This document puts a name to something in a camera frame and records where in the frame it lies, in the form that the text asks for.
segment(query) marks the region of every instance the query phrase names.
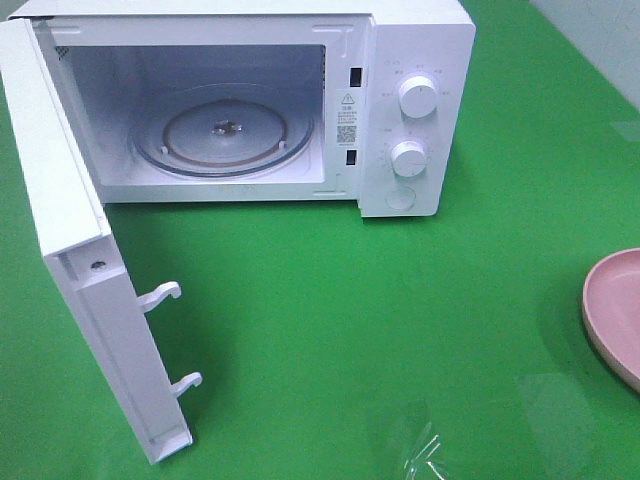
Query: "timer knob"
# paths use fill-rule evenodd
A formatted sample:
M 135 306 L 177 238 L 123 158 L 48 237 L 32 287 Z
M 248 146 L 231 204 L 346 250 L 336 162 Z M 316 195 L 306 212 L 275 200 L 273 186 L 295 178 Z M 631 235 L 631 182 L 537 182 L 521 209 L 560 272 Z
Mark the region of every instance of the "timer knob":
M 422 118 L 436 109 L 438 88 L 429 77 L 415 75 L 400 85 L 400 109 L 411 118 Z
M 399 143 L 391 150 L 391 165 L 401 177 L 415 177 L 427 166 L 427 154 L 418 142 Z

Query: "microwave door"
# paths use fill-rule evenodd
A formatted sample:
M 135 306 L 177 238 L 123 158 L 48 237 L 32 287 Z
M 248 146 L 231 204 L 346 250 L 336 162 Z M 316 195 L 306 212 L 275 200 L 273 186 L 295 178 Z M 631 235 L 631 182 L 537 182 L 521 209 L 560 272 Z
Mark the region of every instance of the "microwave door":
M 192 443 L 144 313 L 175 282 L 138 296 L 30 20 L 0 24 L 0 70 L 44 261 L 150 462 Z

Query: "pink bowl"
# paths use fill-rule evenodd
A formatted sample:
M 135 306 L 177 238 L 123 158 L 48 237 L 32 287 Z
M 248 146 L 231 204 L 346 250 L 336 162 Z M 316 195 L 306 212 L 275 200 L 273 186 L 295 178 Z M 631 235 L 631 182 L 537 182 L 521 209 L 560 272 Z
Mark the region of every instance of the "pink bowl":
M 640 392 L 640 248 L 609 255 L 591 269 L 582 313 L 596 349 Z

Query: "green surface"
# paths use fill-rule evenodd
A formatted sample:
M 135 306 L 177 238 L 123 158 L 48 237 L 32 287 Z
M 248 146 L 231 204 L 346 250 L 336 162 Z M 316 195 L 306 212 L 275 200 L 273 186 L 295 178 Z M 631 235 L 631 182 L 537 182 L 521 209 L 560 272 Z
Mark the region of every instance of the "green surface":
M 464 3 L 437 216 L 107 209 L 137 290 L 183 287 L 149 315 L 170 376 L 204 376 L 196 443 L 157 466 L 42 264 L 0 106 L 0 478 L 401 479 L 429 420 L 458 480 L 638 477 L 639 397 L 580 318 L 588 269 L 640 243 L 640 143 L 611 126 L 638 114 L 526 2 Z

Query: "microwave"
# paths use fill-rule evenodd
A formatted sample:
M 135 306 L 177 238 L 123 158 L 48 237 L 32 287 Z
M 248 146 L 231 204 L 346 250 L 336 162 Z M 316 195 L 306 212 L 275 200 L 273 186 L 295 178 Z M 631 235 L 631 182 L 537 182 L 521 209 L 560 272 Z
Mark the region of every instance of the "microwave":
M 111 202 L 436 212 L 475 36 L 456 0 L 31 0 L 0 70 L 40 249 L 151 463 L 193 441 Z

